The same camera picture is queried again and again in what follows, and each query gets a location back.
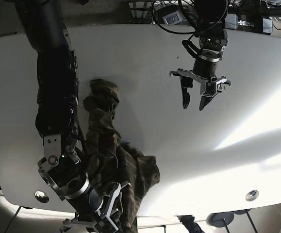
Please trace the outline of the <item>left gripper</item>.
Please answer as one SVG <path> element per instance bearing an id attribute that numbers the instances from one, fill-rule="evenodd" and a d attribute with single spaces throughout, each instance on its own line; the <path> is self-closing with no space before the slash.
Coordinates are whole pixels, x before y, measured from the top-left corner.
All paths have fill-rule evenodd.
<path id="1" fill-rule="evenodd" d="M 192 70 L 177 69 L 170 72 L 173 76 L 188 77 L 200 84 L 200 94 L 202 96 L 215 96 L 225 90 L 226 86 L 231 86 L 230 80 L 226 76 L 217 78 L 215 71 L 219 58 L 198 57 L 195 60 Z"/>

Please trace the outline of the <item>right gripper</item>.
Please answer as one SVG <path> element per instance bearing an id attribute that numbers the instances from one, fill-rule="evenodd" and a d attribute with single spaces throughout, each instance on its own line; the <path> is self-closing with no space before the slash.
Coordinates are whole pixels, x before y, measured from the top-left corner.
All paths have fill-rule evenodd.
<path id="1" fill-rule="evenodd" d="M 72 194 L 72 207 L 76 210 L 75 217 L 64 220 L 63 226 L 90 228 L 96 233 L 118 232 L 118 226 L 111 219 L 111 216 L 117 212 L 117 209 L 113 209 L 114 203 L 121 190 L 131 186 L 128 181 L 115 183 L 108 196 L 103 197 L 90 186 L 89 182 L 85 182 L 81 189 Z"/>

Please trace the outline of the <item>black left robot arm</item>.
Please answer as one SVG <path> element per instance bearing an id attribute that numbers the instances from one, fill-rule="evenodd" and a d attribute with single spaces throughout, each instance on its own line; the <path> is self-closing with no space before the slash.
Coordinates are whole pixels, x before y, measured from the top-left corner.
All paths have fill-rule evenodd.
<path id="1" fill-rule="evenodd" d="M 192 39 L 182 41 L 184 48 L 195 59 L 193 69 L 179 68 L 171 74 L 180 78 L 184 97 L 188 96 L 188 88 L 193 87 L 193 81 L 201 85 L 202 96 L 214 97 L 222 92 L 223 85 L 231 85 L 227 77 L 215 75 L 228 44 L 224 21 L 229 3 L 227 0 L 196 0 L 194 6 L 198 15 L 198 29 L 194 36 L 199 38 L 199 47 L 193 44 Z"/>

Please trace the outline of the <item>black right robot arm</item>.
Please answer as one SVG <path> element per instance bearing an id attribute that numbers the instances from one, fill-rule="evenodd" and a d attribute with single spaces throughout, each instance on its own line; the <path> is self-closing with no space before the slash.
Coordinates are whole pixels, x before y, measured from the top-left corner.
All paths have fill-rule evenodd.
<path id="1" fill-rule="evenodd" d="M 77 58 L 57 0 L 17 0 L 15 7 L 31 47 L 37 52 L 38 112 L 35 126 L 43 140 L 38 171 L 61 200 L 75 209 L 62 232 L 83 226 L 97 233 L 119 231 L 116 198 L 127 182 L 115 183 L 105 199 L 87 174 L 88 153 L 78 120 Z"/>

